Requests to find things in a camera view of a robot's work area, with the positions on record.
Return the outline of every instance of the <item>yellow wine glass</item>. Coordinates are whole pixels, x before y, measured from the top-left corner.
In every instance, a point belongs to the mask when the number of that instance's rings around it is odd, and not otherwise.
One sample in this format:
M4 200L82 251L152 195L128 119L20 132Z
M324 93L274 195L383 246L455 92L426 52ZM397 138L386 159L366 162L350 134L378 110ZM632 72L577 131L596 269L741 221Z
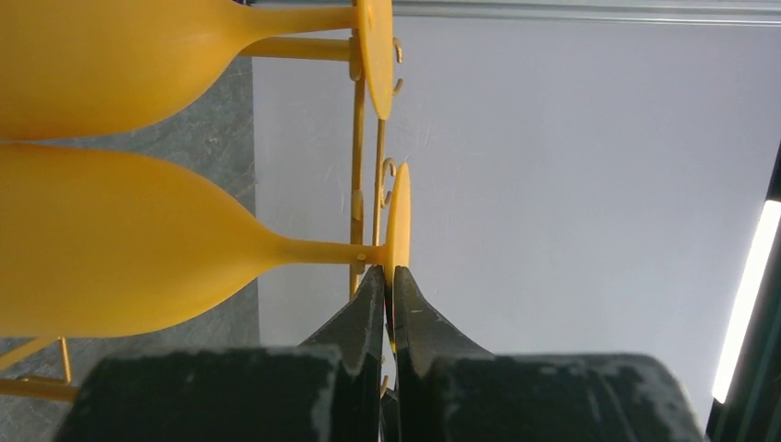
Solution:
M358 29L377 114L391 111L391 0L269 9L231 0L0 2L0 139L115 134L200 97L244 48Z
M193 318L297 262L408 265L402 164L382 246L285 238L211 181L137 154L0 145L0 336L110 337Z

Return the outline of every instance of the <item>fluorescent light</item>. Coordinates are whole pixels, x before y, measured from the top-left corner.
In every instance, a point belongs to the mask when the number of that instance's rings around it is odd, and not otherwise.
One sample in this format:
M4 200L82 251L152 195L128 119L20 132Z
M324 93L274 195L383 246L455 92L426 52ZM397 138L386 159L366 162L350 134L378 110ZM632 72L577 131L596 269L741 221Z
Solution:
M735 296L735 304L732 306L727 338L724 340L724 347L721 349L721 357L718 360L713 397L721 403L727 399L729 383L732 381L735 365L738 364L743 337L749 328L749 320L752 318L754 302L759 292L759 285L762 283L767 257L773 247L779 219L781 219L781 203L765 201L759 225L754 233L752 247L749 250L749 257L746 259L746 268L743 269L743 277L740 279L738 294Z

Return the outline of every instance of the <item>white light strip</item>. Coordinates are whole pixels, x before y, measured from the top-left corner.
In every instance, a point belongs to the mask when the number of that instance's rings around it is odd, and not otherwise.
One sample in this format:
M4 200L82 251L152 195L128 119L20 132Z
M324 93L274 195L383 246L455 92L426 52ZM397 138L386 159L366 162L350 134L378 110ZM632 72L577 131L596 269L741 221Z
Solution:
M721 349L721 357L718 360L713 397L721 403L727 399L729 383L732 381L735 365L738 364L743 337L749 328L749 320L752 318L754 302L762 283L767 257L773 247L779 219L781 219L781 203L765 201L759 225L754 233L752 247L749 250L749 257L746 259L746 268L743 269L743 277L740 279L738 294L735 296L735 304L732 306L727 338L724 340L724 347Z

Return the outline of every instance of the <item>white wall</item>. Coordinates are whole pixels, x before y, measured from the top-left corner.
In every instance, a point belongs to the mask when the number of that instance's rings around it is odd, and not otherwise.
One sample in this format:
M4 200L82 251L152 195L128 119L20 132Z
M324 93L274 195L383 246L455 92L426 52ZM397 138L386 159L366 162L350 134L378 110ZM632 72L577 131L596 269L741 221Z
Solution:
M389 151L428 299L497 353L654 355L704 425L781 139L781 29L402 17L396 35ZM259 218L347 241L346 67L254 75ZM262 342L297 343L345 302L346 268L259 289Z

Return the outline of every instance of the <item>concrete floor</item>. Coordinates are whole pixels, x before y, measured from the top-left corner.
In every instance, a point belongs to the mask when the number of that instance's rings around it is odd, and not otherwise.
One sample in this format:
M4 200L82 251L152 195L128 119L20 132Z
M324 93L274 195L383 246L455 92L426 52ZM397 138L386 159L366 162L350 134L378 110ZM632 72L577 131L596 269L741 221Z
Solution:
M63 145L131 151L161 157L192 169L236 197L254 213L252 75L249 59L238 59L198 101L174 117L128 134L63 140ZM24 339L0 339L0 354ZM118 339L69 340L76 384L103 356L152 347L227 347L259 343L255 282L205 314L163 331ZM61 376L56 345L0 373ZM0 396L0 441L50 440L69 405Z

